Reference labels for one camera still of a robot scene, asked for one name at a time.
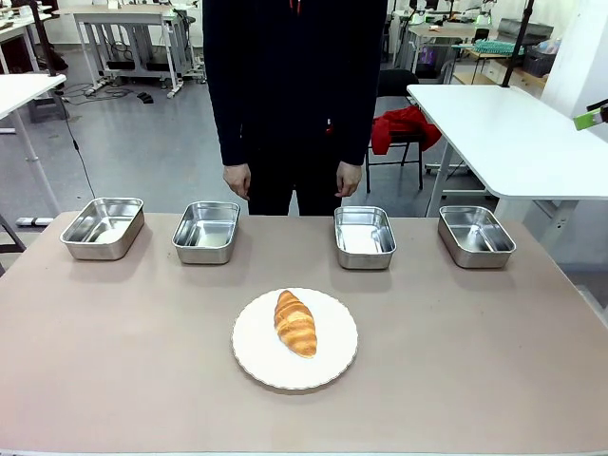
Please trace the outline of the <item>person's left forearm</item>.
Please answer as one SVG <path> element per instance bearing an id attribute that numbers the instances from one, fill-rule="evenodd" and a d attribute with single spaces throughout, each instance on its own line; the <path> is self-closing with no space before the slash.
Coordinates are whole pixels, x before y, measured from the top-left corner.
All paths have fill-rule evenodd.
<path id="1" fill-rule="evenodd" d="M 334 119 L 340 160 L 360 166 L 371 136 L 379 69 L 381 40 L 362 45 L 351 57 Z"/>

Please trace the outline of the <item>person's right forearm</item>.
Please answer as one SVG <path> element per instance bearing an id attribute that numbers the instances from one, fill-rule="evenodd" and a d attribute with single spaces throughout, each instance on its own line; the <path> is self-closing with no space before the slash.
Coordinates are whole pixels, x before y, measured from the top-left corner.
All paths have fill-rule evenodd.
<path id="1" fill-rule="evenodd" d="M 224 166 L 246 163 L 241 128 L 243 124 L 243 79 L 241 68 L 224 54 L 226 48 L 206 41 L 204 60 L 211 104 Z"/>

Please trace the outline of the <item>stainless steel rectangular container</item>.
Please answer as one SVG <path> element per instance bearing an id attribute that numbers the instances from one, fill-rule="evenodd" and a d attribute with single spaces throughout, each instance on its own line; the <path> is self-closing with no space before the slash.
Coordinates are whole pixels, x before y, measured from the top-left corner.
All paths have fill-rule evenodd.
<path id="1" fill-rule="evenodd" d="M 123 258 L 144 226 L 143 201 L 93 199 L 60 235 L 73 258 L 114 261 Z"/>
<path id="2" fill-rule="evenodd" d="M 341 206 L 334 211 L 339 265 L 347 270 L 386 270 L 397 250 L 387 213 L 375 206 Z"/>
<path id="3" fill-rule="evenodd" d="M 172 237 L 183 264 L 223 265 L 229 262 L 238 232 L 240 207 L 233 202 L 189 204 Z"/>
<path id="4" fill-rule="evenodd" d="M 517 249 L 494 214 L 481 206 L 441 207 L 438 233 L 455 264 L 464 269 L 502 269 Z"/>

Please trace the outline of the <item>golden croissant bread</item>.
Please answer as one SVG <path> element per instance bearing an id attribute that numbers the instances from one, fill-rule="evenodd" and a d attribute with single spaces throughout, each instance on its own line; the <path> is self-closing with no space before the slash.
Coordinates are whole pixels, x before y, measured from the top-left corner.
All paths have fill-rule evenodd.
<path id="1" fill-rule="evenodd" d="M 275 332 L 293 353 L 313 358 L 317 351 L 314 317 L 310 309 L 291 291 L 282 291 L 274 315 Z"/>

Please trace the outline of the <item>person's left hand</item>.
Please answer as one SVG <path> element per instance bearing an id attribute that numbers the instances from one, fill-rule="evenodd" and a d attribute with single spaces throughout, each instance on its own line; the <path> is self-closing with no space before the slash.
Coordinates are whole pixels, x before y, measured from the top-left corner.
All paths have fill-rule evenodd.
<path id="1" fill-rule="evenodd" d="M 362 179 L 362 168 L 360 165 L 352 165 L 341 162 L 336 171 L 336 194 L 337 198 L 352 196 L 358 188 Z"/>

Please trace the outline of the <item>person's right hand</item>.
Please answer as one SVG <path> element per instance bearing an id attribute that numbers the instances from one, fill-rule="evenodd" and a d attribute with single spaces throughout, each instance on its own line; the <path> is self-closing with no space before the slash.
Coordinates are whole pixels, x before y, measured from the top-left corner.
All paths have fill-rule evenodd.
<path id="1" fill-rule="evenodd" d="M 223 168 L 223 179 L 233 193 L 243 200 L 249 199 L 251 171 L 247 163 L 225 166 Z"/>

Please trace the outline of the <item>white side table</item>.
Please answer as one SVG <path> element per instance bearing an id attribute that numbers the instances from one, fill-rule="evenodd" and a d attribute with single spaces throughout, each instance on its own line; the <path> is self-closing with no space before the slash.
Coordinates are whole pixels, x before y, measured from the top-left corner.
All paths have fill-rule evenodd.
<path id="1" fill-rule="evenodd" d="M 438 211 L 454 154 L 500 199 L 608 200 L 608 142 L 526 92 L 497 85 L 409 92 L 446 140 L 428 216 Z"/>

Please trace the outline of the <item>wooden background desk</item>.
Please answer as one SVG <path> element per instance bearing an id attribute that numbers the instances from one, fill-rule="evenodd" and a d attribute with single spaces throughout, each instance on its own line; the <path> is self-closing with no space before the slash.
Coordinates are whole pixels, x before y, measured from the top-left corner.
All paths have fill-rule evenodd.
<path id="1" fill-rule="evenodd" d="M 472 47 L 454 45 L 456 51 L 450 82 L 460 85 L 498 86 L 504 81 L 509 61 L 505 55 L 480 53 Z M 535 98 L 540 98 L 547 76 L 537 77 L 521 67 L 515 67 L 509 84 L 518 87 Z"/>

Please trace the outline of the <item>teal rack of items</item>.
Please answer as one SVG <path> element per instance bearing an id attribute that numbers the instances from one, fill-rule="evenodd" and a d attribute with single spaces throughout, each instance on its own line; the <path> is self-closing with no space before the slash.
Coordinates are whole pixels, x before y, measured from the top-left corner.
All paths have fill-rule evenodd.
<path id="1" fill-rule="evenodd" d="M 479 53 L 511 55 L 515 50 L 515 44 L 496 40 L 476 40 L 473 49 Z"/>

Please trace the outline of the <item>red cloth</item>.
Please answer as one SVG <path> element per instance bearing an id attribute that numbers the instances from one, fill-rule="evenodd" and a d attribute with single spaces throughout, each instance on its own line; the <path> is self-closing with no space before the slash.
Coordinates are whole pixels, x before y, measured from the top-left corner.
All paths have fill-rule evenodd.
<path id="1" fill-rule="evenodd" d="M 407 142 L 409 136 L 415 136 L 420 149 L 426 151 L 441 139 L 442 134 L 435 124 L 427 120 L 418 106 L 387 111 L 372 122 L 372 152 L 375 155 L 386 155 L 392 143 Z"/>

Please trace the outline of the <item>black chair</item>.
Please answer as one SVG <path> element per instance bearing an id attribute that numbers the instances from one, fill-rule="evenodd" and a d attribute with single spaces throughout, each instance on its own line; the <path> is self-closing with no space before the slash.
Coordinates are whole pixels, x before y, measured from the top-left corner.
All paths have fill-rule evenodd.
<path id="1" fill-rule="evenodd" d="M 417 85 L 419 80 L 417 76 L 409 70 L 402 68 L 382 69 L 379 73 L 378 87 L 376 98 L 402 97 L 408 100 L 408 106 L 412 107 L 413 103 L 409 100 L 408 87 Z M 372 142 L 368 146 L 365 155 L 365 172 L 366 172 L 366 193 L 371 192 L 371 167 L 380 165 L 395 165 L 399 164 L 404 167 L 406 164 L 416 163 L 418 167 L 418 185 L 419 189 L 424 188 L 423 185 L 423 151 L 422 151 L 422 134 L 414 131 L 394 131 L 389 132 L 388 139 L 382 140 L 381 145 L 388 144 L 387 151 L 381 151 L 380 155 L 386 155 L 392 147 L 403 147 L 404 152 L 400 161 L 380 161 L 372 162 L 371 155 L 374 154 Z M 416 143 L 418 145 L 418 157 L 416 160 L 408 160 L 408 152 L 410 146 Z"/>

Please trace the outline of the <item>person's dark clothed body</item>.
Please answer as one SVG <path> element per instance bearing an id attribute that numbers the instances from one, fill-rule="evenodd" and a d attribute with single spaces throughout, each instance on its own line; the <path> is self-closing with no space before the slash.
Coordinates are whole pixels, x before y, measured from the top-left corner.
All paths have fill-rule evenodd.
<path id="1" fill-rule="evenodd" d="M 206 41 L 241 68 L 241 138 L 253 216 L 328 217 L 340 160 L 334 119 L 354 53 L 381 40 L 388 0 L 203 0 Z"/>

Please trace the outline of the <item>white scalloped plate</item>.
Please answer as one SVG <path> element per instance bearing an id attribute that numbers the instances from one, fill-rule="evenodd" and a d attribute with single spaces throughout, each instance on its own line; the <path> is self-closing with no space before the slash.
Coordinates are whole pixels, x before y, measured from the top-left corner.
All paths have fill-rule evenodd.
<path id="1" fill-rule="evenodd" d="M 305 288 L 268 292 L 238 315 L 232 332 L 240 366 L 261 383 L 307 390 L 330 383 L 352 363 L 358 331 L 336 298 Z"/>

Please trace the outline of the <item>grey metal workbench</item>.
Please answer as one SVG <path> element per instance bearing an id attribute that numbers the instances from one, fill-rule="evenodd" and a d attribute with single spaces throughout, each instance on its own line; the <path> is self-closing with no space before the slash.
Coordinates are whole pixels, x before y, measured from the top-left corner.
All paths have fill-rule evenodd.
<path id="1" fill-rule="evenodd" d="M 155 79 L 171 99 L 186 79 L 206 80 L 192 41 L 195 7 L 178 0 L 90 0 L 56 13 L 74 21 L 92 80 L 89 95 L 121 78 Z"/>

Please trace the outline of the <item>white desk with pole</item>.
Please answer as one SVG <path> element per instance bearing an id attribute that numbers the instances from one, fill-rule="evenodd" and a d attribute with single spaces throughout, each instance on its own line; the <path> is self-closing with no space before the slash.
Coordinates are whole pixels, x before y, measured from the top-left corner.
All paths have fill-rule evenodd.
<path id="1" fill-rule="evenodd" d="M 53 218 L 61 213 L 58 200 L 49 184 L 44 168 L 31 144 L 28 132 L 19 114 L 19 109 L 43 93 L 59 86 L 67 80 L 63 74 L 49 76 L 46 74 L 3 74 L 0 75 L 0 120 L 9 117 L 16 131 L 16 136 L 23 146 L 26 163 L 37 184 L 43 201 Z"/>

